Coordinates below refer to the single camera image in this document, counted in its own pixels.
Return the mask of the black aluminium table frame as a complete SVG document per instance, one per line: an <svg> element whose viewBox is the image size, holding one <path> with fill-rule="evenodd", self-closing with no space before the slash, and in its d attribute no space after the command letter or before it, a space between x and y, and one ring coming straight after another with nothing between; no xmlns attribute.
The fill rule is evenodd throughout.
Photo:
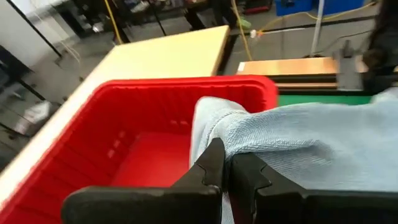
<svg viewBox="0 0 398 224"><path fill-rule="evenodd" d="M339 90L335 74L278 75L269 77L281 95L371 96L364 90Z"/></svg>

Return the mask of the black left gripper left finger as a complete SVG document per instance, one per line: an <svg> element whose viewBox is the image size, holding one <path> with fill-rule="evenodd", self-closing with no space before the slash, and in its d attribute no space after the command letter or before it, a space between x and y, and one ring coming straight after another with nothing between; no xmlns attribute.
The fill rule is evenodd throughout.
<svg viewBox="0 0 398 224"><path fill-rule="evenodd" d="M225 150L223 141L214 138L194 165L172 185L173 188L223 188Z"/></svg>

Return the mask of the white vertical pole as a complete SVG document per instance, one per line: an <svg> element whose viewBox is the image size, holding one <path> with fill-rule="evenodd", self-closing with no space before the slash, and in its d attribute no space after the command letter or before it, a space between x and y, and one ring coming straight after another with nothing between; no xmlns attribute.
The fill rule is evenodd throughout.
<svg viewBox="0 0 398 224"><path fill-rule="evenodd" d="M325 0L319 0L318 2L318 13L317 13L317 21L315 23L315 30L313 34L312 46L310 51L310 57L315 55L318 46L318 40L320 36L322 20L323 20L323 10L324 10Z"/></svg>

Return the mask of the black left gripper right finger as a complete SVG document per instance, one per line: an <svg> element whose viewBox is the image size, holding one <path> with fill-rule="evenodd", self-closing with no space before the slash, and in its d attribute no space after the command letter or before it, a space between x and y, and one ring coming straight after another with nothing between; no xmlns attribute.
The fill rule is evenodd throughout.
<svg viewBox="0 0 398 224"><path fill-rule="evenodd" d="M302 224L304 191L253 153L232 158L229 198L235 224Z"/></svg>

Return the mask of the red plastic laundry bin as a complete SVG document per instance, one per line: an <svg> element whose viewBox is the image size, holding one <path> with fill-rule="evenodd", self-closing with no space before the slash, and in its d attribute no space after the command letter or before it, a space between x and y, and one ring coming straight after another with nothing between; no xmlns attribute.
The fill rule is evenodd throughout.
<svg viewBox="0 0 398 224"><path fill-rule="evenodd" d="M256 113L277 106L278 89L256 75L106 82L0 200L0 224L61 224L62 202L87 186L171 186L188 170L204 96Z"/></svg>

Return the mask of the blue plastic crate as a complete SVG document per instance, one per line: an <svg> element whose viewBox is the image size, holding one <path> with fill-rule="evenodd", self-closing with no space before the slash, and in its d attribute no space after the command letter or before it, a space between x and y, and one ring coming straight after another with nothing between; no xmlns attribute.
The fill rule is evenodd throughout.
<svg viewBox="0 0 398 224"><path fill-rule="evenodd" d="M274 2L278 16L312 10L312 0L274 0Z"/></svg>
<svg viewBox="0 0 398 224"><path fill-rule="evenodd" d="M364 6L364 0L325 0L323 14L336 14Z"/></svg>

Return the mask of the green table mat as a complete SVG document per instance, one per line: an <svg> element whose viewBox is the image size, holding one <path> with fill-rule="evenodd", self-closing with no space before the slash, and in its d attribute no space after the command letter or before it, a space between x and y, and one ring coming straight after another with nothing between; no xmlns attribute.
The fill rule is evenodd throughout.
<svg viewBox="0 0 398 224"><path fill-rule="evenodd" d="M299 103L333 103L345 105L363 105L371 101L370 96L325 96L325 95L280 95L279 106Z"/></svg>

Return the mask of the light wooden table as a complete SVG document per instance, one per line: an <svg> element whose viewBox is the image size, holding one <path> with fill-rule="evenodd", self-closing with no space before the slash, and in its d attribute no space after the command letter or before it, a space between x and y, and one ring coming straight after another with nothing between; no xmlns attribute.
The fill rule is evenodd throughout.
<svg viewBox="0 0 398 224"><path fill-rule="evenodd" d="M228 36L229 27L219 26L114 47L0 173L0 209L98 86L109 80L214 76Z"/></svg>

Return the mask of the light blue garment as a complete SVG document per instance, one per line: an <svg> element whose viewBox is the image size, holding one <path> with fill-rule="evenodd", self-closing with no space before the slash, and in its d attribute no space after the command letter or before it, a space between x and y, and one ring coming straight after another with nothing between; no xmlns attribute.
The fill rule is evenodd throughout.
<svg viewBox="0 0 398 224"><path fill-rule="evenodd" d="M311 190L398 193L398 87L363 105L300 103L258 113L204 96L195 105L190 162L214 138L227 164L251 152Z"/></svg>

